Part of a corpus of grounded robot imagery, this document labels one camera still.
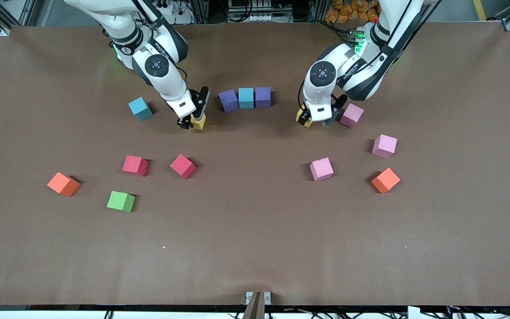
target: brown table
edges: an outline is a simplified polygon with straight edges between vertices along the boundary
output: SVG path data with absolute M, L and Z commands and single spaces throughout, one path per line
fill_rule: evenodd
M 116 61 L 100 28 L 0 39 L 0 304 L 510 303 L 510 33 L 428 23 L 356 129 L 295 123 L 300 81 L 336 35 L 310 24 L 179 27 L 204 131 L 185 131 Z M 270 109 L 223 113 L 217 93 L 271 86 Z M 139 122 L 127 103 L 156 114 Z M 370 154 L 381 133 L 397 153 Z M 189 180 L 168 165 L 199 166 Z M 148 176 L 121 171 L 128 154 Z M 330 157 L 335 174 L 311 180 Z M 370 184 L 391 167 L 402 182 Z M 75 196 L 46 186 L 57 172 Z M 137 195 L 132 214 L 105 208 Z

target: yellow tape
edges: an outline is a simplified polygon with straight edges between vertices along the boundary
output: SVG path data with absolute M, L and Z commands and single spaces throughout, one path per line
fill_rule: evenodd
M 481 0 L 473 0 L 473 5 L 475 6 L 475 10 L 477 12 L 477 16 L 480 21 L 487 20 L 487 16 L 485 15 L 485 11 L 483 10 L 483 6 L 481 5 Z

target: white robotic arm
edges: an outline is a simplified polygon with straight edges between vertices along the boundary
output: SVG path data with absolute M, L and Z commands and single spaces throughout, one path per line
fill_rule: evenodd
M 177 124 L 188 129 L 193 116 L 204 115 L 210 90 L 187 89 L 176 63 L 188 55 L 188 44 L 150 0 L 64 0 L 94 18 L 112 39 L 119 59 L 154 87 L 178 116 Z M 138 26 L 132 13 L 146 21 Z
M 347 96 L 355 101 L 371 97 L 389 67 L 401 57 L 419 28 L 425 0 L 379 0 L 379 20 L 350 32 L 354 41 L 334 45 L 318 57 L 303 85 L 304 103 L 296 116 L 302 125 L 324 121 L 329 126 L 340 113 Z M 332 105 L 338 85 L 346 95 Z

